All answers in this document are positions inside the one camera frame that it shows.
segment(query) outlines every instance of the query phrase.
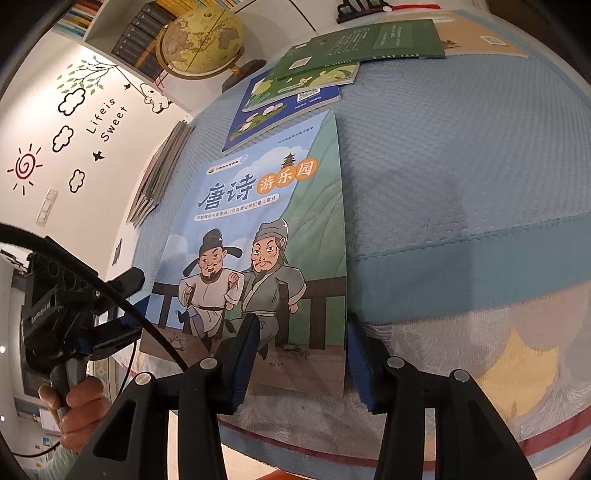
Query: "orange circle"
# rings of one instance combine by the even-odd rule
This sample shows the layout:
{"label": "orange circle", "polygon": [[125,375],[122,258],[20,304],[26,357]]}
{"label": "orange circle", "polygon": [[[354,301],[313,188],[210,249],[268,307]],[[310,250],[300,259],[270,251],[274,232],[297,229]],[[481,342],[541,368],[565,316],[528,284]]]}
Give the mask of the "orange circle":
{"label": "orange circle", "polygon": [[268,173],[263,178],[259,180],[259,183],[256,186],[256,190],[260,195],[264,195],[269,193],[275,187],[275,181],[277,179],[277,175],[274,173]]}
{"label": "orange circle", "polygon": [[277,181],[275,182],[275,185],[277,185],[279,188],[287,187],[292,181],[296,179],[295,177],[295,167],[289,166],[282,168],[277,174]]}
{"label": "orange circle", "polygon": [[318,160],[315,158],[307,158],[299,162],[295,169],[295,177],[298,180],[307,180],[314,176],[314,173],[318,170]]}

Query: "human hand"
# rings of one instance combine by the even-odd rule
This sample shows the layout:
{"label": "human hand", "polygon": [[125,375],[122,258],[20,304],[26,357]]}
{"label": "human hand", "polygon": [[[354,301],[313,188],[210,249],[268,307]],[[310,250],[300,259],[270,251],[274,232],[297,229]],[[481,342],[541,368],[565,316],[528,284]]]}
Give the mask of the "human hand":
{"label": "human hand", "polygon": [[111,407],[111,402],[103,395],[103,383],[96,377],[88,377],[81,384],[72,387],[66,397],[71,410],[61,421],[57,417],[61,404],[56,392],[48,385],[42,385],[39,388],[39,397],[64,434],[61,444],[76,453],[82,451]]}

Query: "silver screw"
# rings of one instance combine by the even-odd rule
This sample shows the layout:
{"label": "silver screw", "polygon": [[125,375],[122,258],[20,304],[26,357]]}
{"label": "silver screw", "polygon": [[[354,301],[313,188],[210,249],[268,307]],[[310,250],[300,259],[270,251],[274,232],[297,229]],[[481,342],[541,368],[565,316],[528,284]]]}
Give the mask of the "silver screw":
{"label": "silver screw", "polygon": [[204,370],[211,370],[213,368],[216,368],[217,360],[208,356],[207,358],[204,358],[203,360],[201,360],[201,363],[199,363],[199,366],[201,368],[203,368]]}
{"label": "silver screw", "polygon": [[391,356],[388,358],[388,366],[392,368],[402,368],[404,367],[404,360],[399,356]]}
{"label": "silver screw", "polygon": [[453,373],[453,376],[459,382],[467,382],[468,380],[470,380],[470,374],[465,370],[456,370]]}
{"label": "silver screw", "polygon": [[145,385],[148,384],[152,381],[152,376],[146,372],[139,374],[137,377],[135,377],[135,383],[137,383],[138,385]]}

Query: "globe stand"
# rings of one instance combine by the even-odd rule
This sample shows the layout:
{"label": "globe stand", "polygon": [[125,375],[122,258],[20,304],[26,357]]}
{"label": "globe stand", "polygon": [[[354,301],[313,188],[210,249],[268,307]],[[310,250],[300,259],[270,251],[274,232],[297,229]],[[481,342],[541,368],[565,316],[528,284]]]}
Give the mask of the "globe stand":
{"label": "globe stand", "polygon": [[214,70],[214,71],[208,72],[208,73],[203,73],[203,74],[195,74],[195,75],[188,75],[186,73],[179,72],[178,70],[174,70],[173,68],[170,67],[170,65],[168,64],[168,62],[166,61],[166,59],[164,58],[164,55],[162,53],[162,42],[163,42],[164,35],[166,34],[167,30],[168,30],[168,25],[165,25],[164,28],[158,34],[158,38],[156,39],[156,44],[155,44],[154,50],[155,50],[156,58],[158,60],[158,63],[160,64],[160,66],[167,73],[171,74],[172,76],[174,76],[176,78],[180,78],[183,80],[204,80],[204,79],[215,77],[216,75],[219,75],[219,74],[225,72],[226,70],[231,70],[232,76],[230,78],[228,78],[222,85],[222,93],[223,93],[226,90],[232,88],[234,85],[236,85],[241,80],[243,80],[246,77],[248,77],[249,75],[255,73],[257,70],[263,68],[267,64],[267,62],[265,60],[251,60],[251,61],[247,62],[243,67],[239,67],[238,65],[236,65],[236,63],[242,57],[242,55],[244,55],[244,47],[241,47],[240,50],[238,50],[238,52],[236,53],[236,55],[234,56],[234,58],[232,60],[230,60],[228,63],[226,63],[222,67],[218,68],[217,70]]}
{"label": "globe stand", "polygon": [[251,60],[245,63],[242,67],[234,65],[230,68],[232,71],[231,77],[222,84],[222,93],[232,88],[234,85],[244,80],[249,75],[252,75],[257,70],[260,70],[267,64],[266,60]]}

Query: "white robe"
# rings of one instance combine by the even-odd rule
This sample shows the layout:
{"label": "white robe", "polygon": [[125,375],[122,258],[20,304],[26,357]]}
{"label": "white robe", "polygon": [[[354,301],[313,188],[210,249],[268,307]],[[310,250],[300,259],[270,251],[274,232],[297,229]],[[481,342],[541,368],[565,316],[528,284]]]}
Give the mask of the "white robe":
{"label": "white robe", "polygon": [[[231,285],[230,288],[229,277],[231,273],[238,275],[238,281]],[[191,306],[201,315],[205,332],[217,331],[222,322],[222,313],[226,307],[226,302],[237,305],[240,301],[240,295],[244,288],[244,275],[223,268],[219,278],[213,283],[205,283],[200,274],[182,279],[178,285],[178,299],[184,307],[189,303],[193,287],[195,293],[193,294]]]}

